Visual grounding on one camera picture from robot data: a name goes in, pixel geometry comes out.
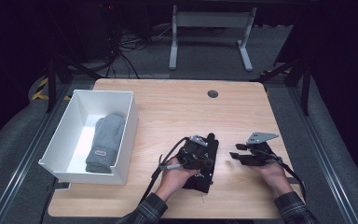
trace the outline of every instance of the person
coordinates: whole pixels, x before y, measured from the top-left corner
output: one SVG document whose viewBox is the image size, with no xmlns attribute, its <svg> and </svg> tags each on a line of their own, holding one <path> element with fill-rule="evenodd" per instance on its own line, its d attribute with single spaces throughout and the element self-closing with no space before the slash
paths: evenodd
<svg viewBox="0 0 358 224">
<path fill-rule="evenodd" d="M 179 164 L 173 157 L 167 164 Z M 264 166 L 249 166 L 261 174 L 266 183 L 272 188 L 276 199 L 275 205 L 284 223 L 319 223 L 309 208 L 301 201 L 287 181 L 283 168 L 276 162 Z M 200 170 L 187 170 L 183 167 L 165 170 L 161 182 L 154 193 L 150 193 L 137 208 L 115 222 L 116 224 L 156 224 L 168 209 L 166 202 L 186 183 L 186 181 Z"/>
</svg>

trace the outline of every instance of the white bin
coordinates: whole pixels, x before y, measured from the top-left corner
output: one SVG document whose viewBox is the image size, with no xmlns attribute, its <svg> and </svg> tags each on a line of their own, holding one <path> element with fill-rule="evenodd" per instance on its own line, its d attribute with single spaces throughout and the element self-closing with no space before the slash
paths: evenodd
<svg viewBox="0 0 358 224">
<path fill-rule="evenodd" d="M 111 113 L 126 120 L 117 160 L 110 167 L 112 174 L 86 172 L 95 124 Z M 133 92 L 75 90 L 39 164 L 61 182 L 125 185 L 137 123 Z"/>
</svg>

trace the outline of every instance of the dark background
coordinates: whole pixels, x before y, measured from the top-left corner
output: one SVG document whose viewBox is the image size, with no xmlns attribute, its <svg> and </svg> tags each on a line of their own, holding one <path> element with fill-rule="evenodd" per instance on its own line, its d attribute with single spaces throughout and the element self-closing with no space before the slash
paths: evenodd
<svg viewBox="0 0 358 224">
<path fill-rule="evenodd" d="M 54 52 L 77 62 L 108 54 L 98 4 L 46 2 L 0 1 L 0 130 L 29 104 L 28 90 L 46 73 Z M 324 2 L 319 10 L 260 7 L 255 25 L 296 23 L 277 62 L 311 49 L 312 75 L 358 166 L 358 1 Z M 115 7 L 123 24 L 144 38 L 154 25 L 171 20 L 169 6 Z"/>
</svg>

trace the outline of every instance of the table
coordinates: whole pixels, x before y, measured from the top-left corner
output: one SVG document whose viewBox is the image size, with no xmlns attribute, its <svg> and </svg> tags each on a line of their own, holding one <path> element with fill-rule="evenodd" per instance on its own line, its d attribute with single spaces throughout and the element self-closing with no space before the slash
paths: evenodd
<svg viewBox="0 0 358 224">
<path fill-rule="evenodd" d="M 183 137 L 214 133 L 219 140 L 208 194 L 181 189 L 168 201 L 166 218 L 275 218 L 273 196 L 260 176 L 230 151 L 252 132 L 279 133 L 260 83 L 196 80 L 99 79 L 94 90 L 133 91 L 138 126 L 125 186 L 72 184 L 56 190 L 48 212 L 54 217 L 122 217 L 142 198 L 160 154 Z M 218 92 L 216 98 L 207 92 Z M 291 166 L 282 138 L 268 141 Z M 160 176 L 152 192 L 157 188 Z"/>
</svg>

